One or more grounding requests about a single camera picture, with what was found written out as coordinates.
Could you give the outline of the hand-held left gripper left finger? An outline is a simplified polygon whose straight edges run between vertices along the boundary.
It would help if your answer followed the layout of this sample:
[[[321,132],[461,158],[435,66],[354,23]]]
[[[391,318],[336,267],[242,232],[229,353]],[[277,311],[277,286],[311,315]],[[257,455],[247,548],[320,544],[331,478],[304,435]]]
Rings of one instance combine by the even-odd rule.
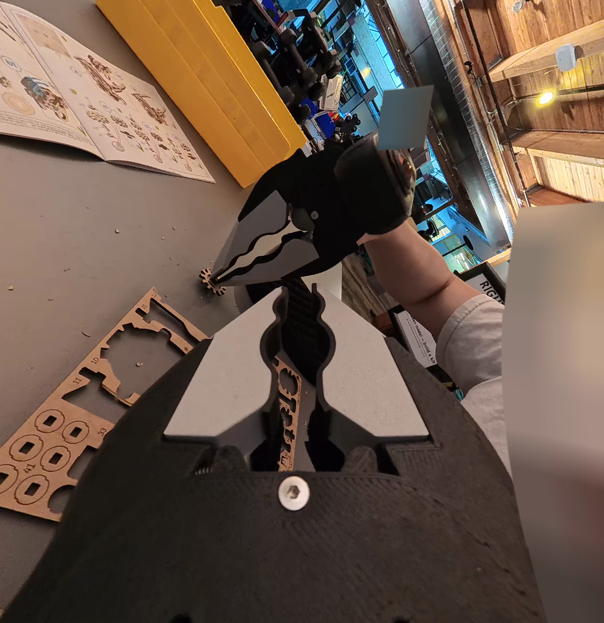
[[[256,469],[277,471],[284,422],[273,360],[281,351],[288,290],[274,289],[214,334],[164,438],[237,448]]]

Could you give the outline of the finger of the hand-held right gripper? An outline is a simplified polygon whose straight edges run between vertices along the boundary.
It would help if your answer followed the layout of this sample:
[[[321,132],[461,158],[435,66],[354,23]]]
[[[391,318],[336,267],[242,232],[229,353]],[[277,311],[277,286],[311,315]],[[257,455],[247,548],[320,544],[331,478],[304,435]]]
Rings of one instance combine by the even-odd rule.
[[[275,245],[281,244],[281,231],[290,222],[290,208],[277,191],[272,192],[258,206],[233,225],[228,238],[216,258],[208,276],[209,284],[257,284],[279,280],[278,269],[269,267],[267,257],[273,252],[261,250],[255,258],[240,259],[257,249],[258,241],[265,236],[276,236]]]
[[[259,255],[244,266],[235,266],[216,278],[218,287],[274,282],[318,260],[312,238],[287,238],[267,255]]]

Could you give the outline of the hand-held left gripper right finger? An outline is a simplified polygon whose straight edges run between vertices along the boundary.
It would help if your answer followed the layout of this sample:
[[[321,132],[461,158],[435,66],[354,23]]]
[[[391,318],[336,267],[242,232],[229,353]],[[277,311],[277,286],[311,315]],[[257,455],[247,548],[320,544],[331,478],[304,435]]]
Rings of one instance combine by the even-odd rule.
[[[357,448],[370,452],[371,471],[398,472],[389,446],[430,439],[387,339],[328,289],[313,284],[319,362],[309,419],[315,471],[343,471]]]

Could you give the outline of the small wooden gear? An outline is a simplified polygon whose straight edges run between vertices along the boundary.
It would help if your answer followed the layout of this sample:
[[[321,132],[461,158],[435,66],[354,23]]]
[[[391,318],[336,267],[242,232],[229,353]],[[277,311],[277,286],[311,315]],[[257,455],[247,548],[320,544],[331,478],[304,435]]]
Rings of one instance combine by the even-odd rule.
[[[223,297],[227,290],[226,287],[218,285],[213,281],[212,269],[209,267],[205,267],[200,271],[199,285],[204,289],[205,292],[209,292],[215,297]]]

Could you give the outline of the laser-cut plywood parts sheet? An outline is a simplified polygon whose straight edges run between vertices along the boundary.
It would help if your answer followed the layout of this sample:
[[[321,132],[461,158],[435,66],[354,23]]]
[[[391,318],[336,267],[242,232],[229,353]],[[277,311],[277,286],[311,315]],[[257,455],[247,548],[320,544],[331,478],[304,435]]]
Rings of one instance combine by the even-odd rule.
[[[0,448],[0,508],[48,521],[60,520],[61,512],[51,508],[51,498],[58,490],[77,485],[77,479],[69,474],[72,466],[88,448],[100,448],[114,427],[114,423],[66,399],[90,383],[83,371],[100,375],[103,392],[127,408],[140,398],[136,393],[128,398],[120,396],[120,380],[103,354],[117,333],[128,327],[156,335],[165,333],[181,355],[193,349],[192,343],[167,324],[147,319],[153,306],[181,323],[197,343],[208,340],[202,331],[167,305],[156,289],[148,291]],[[279,357],[275,357],[273,366],[278,373],[281,409],[292,416],[292,425],[285,430],[296,432],[301,377]]]

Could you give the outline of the black quilted wrist pad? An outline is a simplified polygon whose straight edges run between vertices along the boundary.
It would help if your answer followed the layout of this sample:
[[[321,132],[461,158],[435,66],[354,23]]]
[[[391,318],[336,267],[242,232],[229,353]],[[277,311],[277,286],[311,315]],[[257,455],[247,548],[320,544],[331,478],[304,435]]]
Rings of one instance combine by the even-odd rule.
[[[315,387],[330,346],[328,333],[319,323],[317,296],[299,277],[247,285],[246,291],[251,302],[257,303],[280,287],[288,291],[287,316],[281,326],[282,349],[301,376]]]

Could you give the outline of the white paper sign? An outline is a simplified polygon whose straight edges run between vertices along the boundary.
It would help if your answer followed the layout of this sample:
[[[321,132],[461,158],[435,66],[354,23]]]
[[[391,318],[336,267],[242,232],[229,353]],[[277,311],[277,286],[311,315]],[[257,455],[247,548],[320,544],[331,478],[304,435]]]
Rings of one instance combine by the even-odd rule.
[[[436,343],[431,333],[401,307],[393,312],[393,324],[403,346],[424,368],[437,365]]]

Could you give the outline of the person's white shirt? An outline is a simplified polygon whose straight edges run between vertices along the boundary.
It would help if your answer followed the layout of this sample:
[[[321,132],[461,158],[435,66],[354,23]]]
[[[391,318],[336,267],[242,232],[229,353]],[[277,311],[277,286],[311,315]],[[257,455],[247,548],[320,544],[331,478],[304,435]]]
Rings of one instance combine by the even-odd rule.
[[[469,299],[443,326],[436,355],[464,394],[462,406],[511,475],[502,392],[503,311],[503,304],[484,294]]]

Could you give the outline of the rack of black dumbbells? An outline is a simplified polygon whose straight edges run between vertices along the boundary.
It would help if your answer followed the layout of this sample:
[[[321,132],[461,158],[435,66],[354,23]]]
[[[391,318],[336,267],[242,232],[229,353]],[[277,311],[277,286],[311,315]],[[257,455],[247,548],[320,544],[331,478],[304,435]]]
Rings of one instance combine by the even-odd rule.
[[[313,115],[305,100],[318,103],[342,66],[338,52],[324,39],[317,14],[298,9],[292,16],[302,18],[300,32],[285,28],[277,36],[275,52],[262,41],[251,43],[250,51],[295,122],[302,125]]]

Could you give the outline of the black framed sign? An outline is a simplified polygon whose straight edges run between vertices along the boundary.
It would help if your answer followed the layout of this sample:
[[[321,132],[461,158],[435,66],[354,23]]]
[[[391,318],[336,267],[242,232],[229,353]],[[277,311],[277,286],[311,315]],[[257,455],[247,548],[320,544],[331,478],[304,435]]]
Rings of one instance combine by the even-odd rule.
[[[488,262],[482,262],[462,273],[454,271],[454,274],[472,286],[478,293],[505,305],[506,284]]]

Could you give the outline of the yellow plastic bin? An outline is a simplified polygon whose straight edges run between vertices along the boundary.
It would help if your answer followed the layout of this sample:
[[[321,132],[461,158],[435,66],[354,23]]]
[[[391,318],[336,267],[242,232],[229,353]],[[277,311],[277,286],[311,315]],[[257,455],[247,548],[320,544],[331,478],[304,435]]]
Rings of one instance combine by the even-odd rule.
[[[225,9],[212,1],[96,1],[243,188],[306,136]]]

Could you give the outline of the illustrated instruction booklet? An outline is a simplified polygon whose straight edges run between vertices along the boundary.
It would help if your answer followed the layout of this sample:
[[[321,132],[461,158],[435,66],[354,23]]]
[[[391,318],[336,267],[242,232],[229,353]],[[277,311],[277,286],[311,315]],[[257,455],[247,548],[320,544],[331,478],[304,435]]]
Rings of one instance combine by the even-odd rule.
[[[0,135],[215,183],[157,89],[25,9],[0,2]]]

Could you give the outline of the metal ventilation duct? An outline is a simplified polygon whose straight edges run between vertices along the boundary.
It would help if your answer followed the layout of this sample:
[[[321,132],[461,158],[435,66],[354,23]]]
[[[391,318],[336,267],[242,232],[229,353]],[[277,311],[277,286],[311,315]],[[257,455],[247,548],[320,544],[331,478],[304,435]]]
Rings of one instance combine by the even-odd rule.
[[[482,210],[486,218],[479,217],[485,227],[486,238],[490,245],[511,244],[514,235],[514,222],[511,217],[511,198],[508,196],[496,165],[493,145],[490,144],[489,136],[484,124],[476,113],[475,97],[472,87],[466,78],[466,70],[461,63],[458,53],[458,44],[454,43],[454,35],[451,29],[450,19],[442,8],[441,1],[420,1],[422,11],[431,36],[436,44],[439,56],[448,80],[456,97],[458,108],[462,114],[477,161],[482,170],[485,180]]]

